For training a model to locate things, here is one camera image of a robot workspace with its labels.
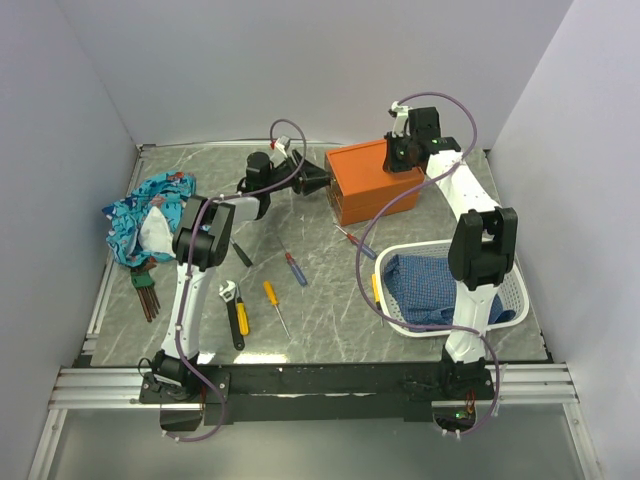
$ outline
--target plastic laundry basket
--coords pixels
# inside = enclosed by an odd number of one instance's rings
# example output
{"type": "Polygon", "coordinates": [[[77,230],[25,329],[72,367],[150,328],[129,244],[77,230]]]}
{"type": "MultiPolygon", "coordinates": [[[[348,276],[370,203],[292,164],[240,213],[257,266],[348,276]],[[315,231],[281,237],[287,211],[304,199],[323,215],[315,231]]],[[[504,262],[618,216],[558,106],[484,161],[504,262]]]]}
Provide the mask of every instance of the plastic laundry basket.
{"type": "MultiPolygon", "coordinates": [[[[393,298],[391,293],[389,293],[389,289],[387,289],[382,278],[384,269],[386,268],[387,263],[389,263],[391,258],[396,254],[446,258],[449,254],[450,246],[451,240],[408,243],[405,245],[395,245],[393,247],[389,247],[380,255],[378,255],[378,259],[376,260],[376,283],[378,292],[380,292],[380,306],[382,307],[383,313],[392,318],[405,321],[402,313],[400,312],[400,308],[398,307],[396,299],[393,298]]],[[[505,310],[513,310],[514,312],[516,312],[516,316],[509,322],[489,325],[487,327],[487,330],[495,330],[498,328],[506,328],[517,325],[522,320],[524,320],[524,317],[526,317],[527,313],[529,312],[529,295],[527,295],[524,281],[522,280],[522,275],[520,274],[520,270],[516,265],[514,265],[513,269],[505,275],[504,282],[502,282],[500,288],[498,289],[498,296],[500,297],[505,310]]],[[[389,325],[391,325],[391,327],[394,328],[398,333],[407,337],[435,337],[439,335],[449,335],[449,333],[451,333],[451,330],[412,332],[391,322],[389,322],[389,325]]]]}

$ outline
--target gray tabletop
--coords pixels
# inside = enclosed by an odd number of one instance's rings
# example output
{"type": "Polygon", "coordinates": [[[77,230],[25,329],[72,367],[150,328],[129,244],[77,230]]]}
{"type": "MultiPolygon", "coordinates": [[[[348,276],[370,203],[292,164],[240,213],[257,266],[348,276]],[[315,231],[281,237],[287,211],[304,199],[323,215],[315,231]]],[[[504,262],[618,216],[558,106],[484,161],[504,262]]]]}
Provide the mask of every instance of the gray tabletop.
{"type": "MultiPolygon", "coordinates": [[[[308,158],[322,166],[324,152],[335,148],[314,145],[308,158]]],[[[197,193],[231,193],[244,176],[246,157],[260,150],[255,146],[194,145],[186,148],[146,149],[140,179],[178,169],[197,178],[197,193]]],[[[497,200],[497,192],[484,153],[475,151],[469,166],[481,185],[497,200]]],[[[339,363],[437,361],[446,337],[406,338],[379,317],[360,296],[355,270],[355,247],[338,232],[324,191],[308,197],[291,190],[272,194],[265,217],[234,229],[233,237],[253,260],[246,268],[235,252],[218,268],[206,299],[200,330],[200,351],[214,363],[339,363]],[[303,269],[309,286],[298,285],[285,262],[276,233],[303,269]],[[227,310],[218,296],[218,285],[234,280],[242,289],[251,328],[246,348],[233,348],[227,310]],[[269,280],[279,297],[280,309],[291,332],[289,340],[269,303],[262,283],[269,280]]],[[[348,230],[361,234],[365,223],[348,230]]],[[[368,239],[371,247],[385,248],[417,241],[451,238],[455,219],[437,188],[420,194],[416,208],[383,217],[368,239]]],[[[363,261],[363,278],[370,289],[374,262],[363,261]]],[[[116,266],[102,327],[92,359],[94,366],[131,366],[151,357],[167,332],[176,288],[176,263],[152,270],[161,310],[147,323],[129,272],[116,266]]],[[[545,360],[540,327],[533,309],[522,323],[489,332],[488,339],[501,361],[545,360]]]]}

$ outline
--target blue cloth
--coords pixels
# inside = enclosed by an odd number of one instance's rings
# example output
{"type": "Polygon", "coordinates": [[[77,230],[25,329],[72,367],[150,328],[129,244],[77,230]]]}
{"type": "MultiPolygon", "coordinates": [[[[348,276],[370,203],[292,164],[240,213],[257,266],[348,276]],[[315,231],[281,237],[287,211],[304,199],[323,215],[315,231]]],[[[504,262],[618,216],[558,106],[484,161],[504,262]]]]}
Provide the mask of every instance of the blue cloth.
{"type": "MultiPolygon", "coordinates": [[[[395,255],[384,269],[384,283],[398,302],[400,312],[412,325],[451,325],[456,304],[456,281],[446,258],[395,255]]],[[[496,295],[489,324],[513,320],[496,295]]]]}
{"type": "Polygon", "coordinates": [[[151,207],[156,206],[167,219],[169,230],[175,232],[182,217],[182,200],[187,200],[196,191],[193,175],[175,170],[160,173],[145,180],[131,195],[102,209],[111,220],[107,245],[116,262],[128,267],[137,267],[153,257],[158,262],[168,262],[173,257],[168,253],[142,250],[138,243],[138,231],[151,207]]]}

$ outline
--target blue screwdriver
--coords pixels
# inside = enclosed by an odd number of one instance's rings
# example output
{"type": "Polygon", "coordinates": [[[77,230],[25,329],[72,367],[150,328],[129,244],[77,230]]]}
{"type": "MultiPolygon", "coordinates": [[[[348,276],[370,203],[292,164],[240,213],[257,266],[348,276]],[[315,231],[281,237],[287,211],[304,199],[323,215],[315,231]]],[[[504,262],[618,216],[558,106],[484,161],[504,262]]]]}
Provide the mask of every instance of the blue screwdriver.
{"type": "Polygon", "coordinates": [[[282,245],[282,249],[284,250],[284,256],[287,259],[287,263],[291,267],[291,271],[295,275],[296,280],[298,280],[298,283],[300,285],[302,285],[303,287],[306,287],[307,286],[307,279],[305,278],[304,273],[302,273],[302,270],[300,269],[300,267],[298,266],[296,261],[293,259],[291,254],[287,251],[286,247],[284,246],[284,243],[282,243],[282,240],[280,240],[280,237],[278,237],[278,235],[276,235],[276,238],[280,242],[280,245],[282,245]]]}
{"type": "MultiPolygon", "coordinates": [[[[360,240],[358,240],[356,237],[351,235],[349,232],[347,232],[344,228],[342,228],[337,223],[334,222],[333,224],[336,226],[338,230],[340,230],[342,233],[344,233],[347,236],[347,238],[353,245],[355,245],[356,247],[358,246],[358,244],[360,243],[360,240]]],[[[362,245],[362,253],[364,253],[371,260],[375,260],[376,258],[378,258],[378,254],[373,250],[371,250],[371,247],[369,247],[369,245],[367,245],[366,243],[362,245]]]]}

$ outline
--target white wall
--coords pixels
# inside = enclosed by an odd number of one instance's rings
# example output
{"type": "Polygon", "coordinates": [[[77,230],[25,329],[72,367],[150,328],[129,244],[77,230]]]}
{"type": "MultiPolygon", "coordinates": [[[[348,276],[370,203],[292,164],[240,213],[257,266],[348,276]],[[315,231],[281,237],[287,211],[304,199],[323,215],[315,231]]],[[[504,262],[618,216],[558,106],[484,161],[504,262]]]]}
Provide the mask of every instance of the white wall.
{"type": "Polygon", "coordinates": [[[491,154],[608,478],[640,471],[640,3],[576,0],[491,154]]]}
{"type": "Polygon", "coordinates": [[[135,147],[53,0],[0,2],[0,467],[26,478],[135,147]]]}
{"type": "MultiPolygon", "coordinates": [[[[393,100],[459,97],[491,147],[571,0],[58,0],[137,143],[372,140],[393,100]]],[[[465,117],[437,102],[448,134],[465,117]]]]}

